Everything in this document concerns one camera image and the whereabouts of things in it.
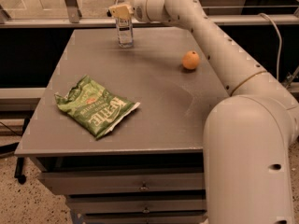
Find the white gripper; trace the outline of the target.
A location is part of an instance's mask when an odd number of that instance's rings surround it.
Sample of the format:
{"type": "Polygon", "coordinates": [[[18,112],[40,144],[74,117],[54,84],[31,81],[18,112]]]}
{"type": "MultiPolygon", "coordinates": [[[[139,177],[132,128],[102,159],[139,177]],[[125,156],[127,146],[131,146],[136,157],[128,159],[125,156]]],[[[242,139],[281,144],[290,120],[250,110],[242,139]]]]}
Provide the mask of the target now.
{"type": "Polygon", "coordinates": [[[148,0],[129,0],[128,4],[119,4],[111,6],[108,10],[114,18],[129,20],[133,14],[141,22],[150,22],[147,14],[148,0]]]}

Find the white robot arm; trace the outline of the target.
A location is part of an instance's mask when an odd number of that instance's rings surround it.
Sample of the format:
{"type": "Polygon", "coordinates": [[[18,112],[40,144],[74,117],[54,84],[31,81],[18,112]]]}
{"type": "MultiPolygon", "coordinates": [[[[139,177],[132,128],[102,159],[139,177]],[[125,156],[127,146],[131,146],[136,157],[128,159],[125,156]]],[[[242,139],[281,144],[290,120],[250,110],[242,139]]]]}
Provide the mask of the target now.
{"type": "Polygon", "coordinates": [[[296,99],[199,0],[126,0],[109,11],[188,30],[226,89],[203,132],[208,224],[296,224],[288,156],[299,135],[296,99]]]}

